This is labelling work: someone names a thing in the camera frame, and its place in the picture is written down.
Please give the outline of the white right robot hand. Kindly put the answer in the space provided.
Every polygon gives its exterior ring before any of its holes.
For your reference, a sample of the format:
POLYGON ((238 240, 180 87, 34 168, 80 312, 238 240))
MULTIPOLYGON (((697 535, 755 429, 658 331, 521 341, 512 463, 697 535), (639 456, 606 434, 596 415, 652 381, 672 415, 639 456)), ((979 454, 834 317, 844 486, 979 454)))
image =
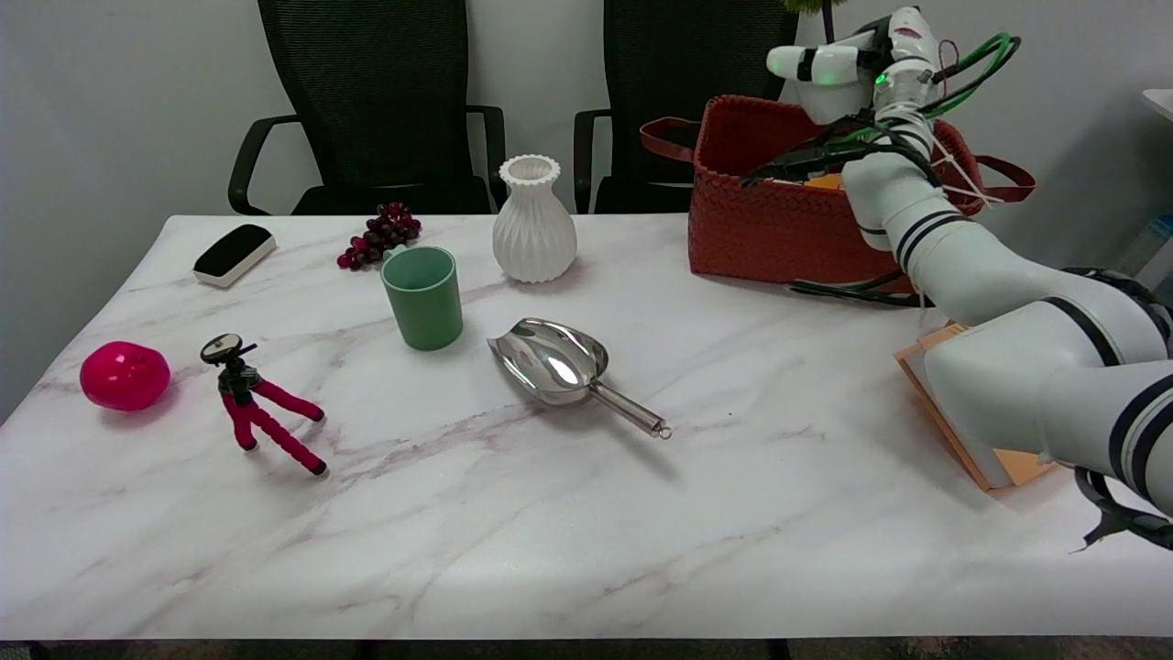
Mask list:
POLYGON ((899 72, 933 81, 942 72, 938 42, 914 5, 876 18, 850 38, 816 47, 780 46, 766 56, 767 72, 813 86, 883 84, 899 72))

